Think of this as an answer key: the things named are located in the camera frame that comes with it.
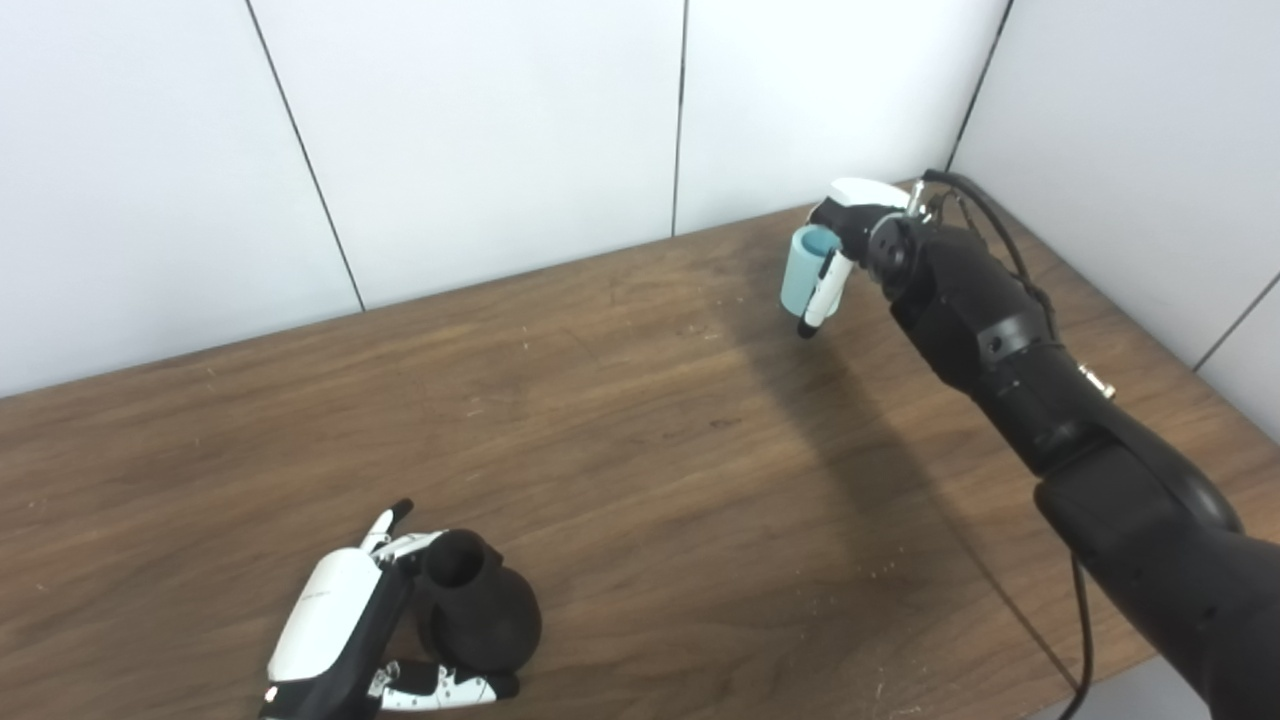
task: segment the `wooden table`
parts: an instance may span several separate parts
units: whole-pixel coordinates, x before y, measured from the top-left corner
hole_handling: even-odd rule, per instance
[[[314,562],[484,534],[538,589],[454,717],[1019,717],[1070,692],[1032,478],[865,278],[780,309],[787,211],[0,400],[13,719],[253,717]],[[1280,539],[1280,452],[1021,233],[1075,351]],[[1094,591],[1100,674],[1151,653]],[[411,633],[396,641],[412,652]]]

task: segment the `black robotic arm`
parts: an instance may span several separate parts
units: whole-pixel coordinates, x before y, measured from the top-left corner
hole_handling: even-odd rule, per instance
[[[968,395],[1042,482],[1036,505],[1125,618],[1204,698],[1215,720],[1280,717],[1280,546],[1244,534],[1196,465],[1110,401],[1057,337],[1048,299],[970,229],[906,208],[827,199],[810,223],[841,240],[800,322],[813,337],[864,268],[947,386]]]

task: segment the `panel seam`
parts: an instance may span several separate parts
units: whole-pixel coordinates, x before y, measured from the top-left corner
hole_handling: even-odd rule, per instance
[[[676,90],[676,168],[671,181],[671,237],[676,237],[676,211],[680,205],[680,146],[685,126],[685,58],[689,50],[689,0],[685,0],[684,20],[680,24],[680,83]]]
[[[1215,352],[1217,352],[1217,348],[1222,347],[1222,343],[1226,342],[1226,338],[1231,337],[1231,333],[1234,333],[1235,329],[1239,328],[1242,323],[1244,323],[1244,319],[1248,318],[1251,313],[1253,313],[1253,309],[1257,307],[1263,299],[1266,299],[1266,296],[1271,292],[1271,290],[1276,286],[1277,282],[1280,282],[1280,273],[1276,273],[1276,277],[1271,278],[1271,282],[1268,282],[1267,286],[1262,288],[1262,292],[1260,292],[1258,296],[1253,299],[1253,302],[1249,302],[1249,305],[1244,309],[1244,313],[1240,313],[1240,316],[1236,318],[1235,322],[1231,323],[1229,328],[1226,328],[1226,332],[1222,333],[1222,337],[1217,338],[1217,342],[1210,346],[1208,351],[1204,352],[1204,356],[1199,359],[1199,363],[1196,363],[1196,365],[1192,366],[1193,373],[1201,372],[1201,368],[1204,366],[1204,363],[1208,363],[1208,359],[1212,357]]]
[[[360,286],[356,283],[356,274],[351,270],[351,261],[347,260],[347,249],[342,246],[342,238],[338,236],[338,225],[333,222],[333,213],[329,211],[329,201],[325,200],[324,190],[320,188],[320,178],[316,177],[315,165],[311,164],[311,154],[307,152],[307,145],[302,141],[302,132],[298,129],[298,122],[293,117],[293,108],[289,105],[289,99],[284,94],[284,85],[280,82],[280,73],[275,69],[275,60],[271,58],[271,50],[266,46],[266,37],[262,35],[262,26],[257,22],[257,13],[253,12],[253,1],[244,0],[244,6],[248,9],[248,17],[253,22],[253,32],[257,33],[257,41],[262,46],[262,55],[266,56],[266,65],[271,69],[271,78],[275,81],[275,90],[280,94],[280,102],[284,104],[284,114],[289,117],[289,127],[293,128],[293,137],[298,141],[298,149],[302,151],[302,160],[307,165],[307,174],[311,176],[311,184],[316,190],[316,196],[320,199],[320,209],[324,210],[325,220],[329,223],[329,232],[333,233],[333,242],[338,246],[338,255],[342,258],[342,266],[347,269],[347,279],[351,281],[351,290],[356,293],[356,302],[360,304],[360,311],[364,313],[365,299],[360,295]]]
[[[1000,37],[1005,33],[1005,23],[1009,22],[1009,12],[1014,9],[1014,0],[1005,3],[1005,13],[1000,15],[1000,24],[996,26],[996,37],[991,38],[991,49],[987,50],[987,60],[982,64],[982,72],[978,74],[978,85],[973,87],[973,95],[969,97],[969,106],[965,108],[964,119],[960,120],[960,131],[956,133],[956,140],[951,143],[951,155],[947,156],[947,164],[943,169],[951,170],[951,163],[956,159],[956,151],[960,150],[960,141],[964,138],[964,131],[969,127],[969,118],[973,115],[973,108],[978,104],[978,94],[982,91],[982,83],[987,79],[987,70],[991,69],[991,59],[996,56],[996,46],[1000,45]]]

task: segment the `cable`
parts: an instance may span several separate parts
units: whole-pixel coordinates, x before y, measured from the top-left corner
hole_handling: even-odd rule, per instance
[[[1018,250],[1018,245],[1014,242],[1012,236],[1010,236],[1009,231],[1005,229],[1005,224],[1000,222],[1000,218],[996,215],[991,204],[987,202],[983,192],[969,182],[969,178],[957,173],[925,170],[920,179],[924,182],[940,182],[951,186],[951,190],[931,200],[932,213],[937,215],[940,225],[943,222],[942,211],[946,206],[947,197],[955,197],[956,205],[960,208],[960,214],[964,215],[964,222],[969,225],[969,232],[980,238],[982,232],[978,231],[978,225],[973,220],[973,214],[969,213],[965,197],[968,196],[973,200],[974,205],[982,210],[982,214],[987,217],[987,222],[989,222],[991,227],[996,229],[996,234],[1000,236],[1001,242],[1005,243],[1005,249],[1009,251],[1009,258],[1014,261],[1018,279],[1023,283],[1023,287],[1027,288],[1027,292],[1044,307],[1050,333],[1053,340],[1057,340],[1056,313],[1053,310],[1053,304],[1050,301],[1048,293],[1032,282],[1030,273],[1027,270],[1027,263],[1023,261],[1023,254]],[[1084,568],[1080,565],[1080,559],[1074,555],[1071,556],[1071,584],[1075,585],[1075,602],[1080,612],[1080,679],[1075,684],[1075,694],[1071,697],[1071,702],[1062,708],[1062,714],[1057,716],[1057,720],[1070,720],[1074,717],[1075,712],[1080,710],[1082,705],[1084,705],[1084,698],[1089,694],[1089,688],[1093,685],[1093,623],[1089,619],[1089,593],[1084,584]]]
[[[1023,260],[1023,254],[1018,249],[1018,243],[1014,242],[1009,231],[1005,229],[1005,224],[1000,222],[1000,217],[996,215],[995,209],[987,202],[987,196],[975,184],[973,184],[969,178],[959,173],[946,173],[942,170],[924,170],[920,176],[924,182],[938,182],[951,186],[951,190],[941,195],[937,205],[938,224],[942,224],[942,208],[946,205],[947,197],[955,197],[956,205],[960,208],[960,214],[964,215],[964,222],[969,225],[969,232],[982,237],[982,232],[978,231],[977,223],[973,220],[973,215],[969,213],[969,206],[965,204],[964,199],[969,197],[973,200],[974,205],[982,210],[982,214],[987,217],[987,222],[991,227],[996,229],[996,234],[1000,236],[1000,241],[1005,245],[1005,250],[1009,251],[1010,260],[1014,261],[1014,269],[1019,282],[1027,290],[1027,293],[1036,299],[1037,302],[1044,309],[1044,318],[1048,322],[1050,340],[1057,341],[1057,310],[1053,307],[1053,301],[1050,300],[1047,292],[1041,290],[1038,284],[1032,281],[1030,272],[1027,270],[1027,263]]]
[[[991,222],[991,227],[996,229],[996,234],[1000,236],[1000,241],[1005,243],[1005,249],[1009,251],[1009,258],[1014,261],[1014,269],[1018,270],[1018,277],[1025,282],[1030,282],[1030,273],[1027,272],[1027,263],[1023,261],[1023,254],[1018,250],[1018,245],[1014,243],[1012,236],[1005,229],[1005,224],[1000,222],[996,211],[987,202],[986,196],[969,178],[959,173],[945,173],[942,170],[924,170],[920,176],[924,182],[941,182],[950,184],[951,187],[959,190],[960,192],[969,196],[973,204],[982,210],[983,215],[987,215],[987,220]]]
[[[1070,720],[1075,711],[1084,705],[1084,698],[1093,685],[1093,624],[1089,621],[1089,593],[1084,587],[1084,569],[1080,568],[1080,559],[1071,556],[1071,583],[1075,585],[1075,602],[1080,609],[1080,680],[1075,685],[1075,696],[1071,702],[1062,708],[1057,720]]]

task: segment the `robotic arm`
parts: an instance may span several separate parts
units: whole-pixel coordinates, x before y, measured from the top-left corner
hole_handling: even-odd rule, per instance
[[[1050,525],[1213,717],[1280,717],[1280,547],[1247,537],[1199,469],[1110,401],[1111,388],[1060,342],[1048,299],[1025,273],[1010,273],[977,233],[931,222],[925,182],[964,192],[998,223],[950,173],[927,172],[905,205],[837,188],[809,219],[840,246],[800,336],[818,332],[849,275],[865,269],[938,378],[1042,480],[1036,505]]]
[[[383,511],[356,547],[324,556],[293,606],[268,664],[262,720],[371,720],[380,710],[425,711],[513,697],[516,670],[538,646],[532,589],[467,530],[392,539],[412,510]],[[383,652],[421,588],[434,609],[419,626],[440,662]]]

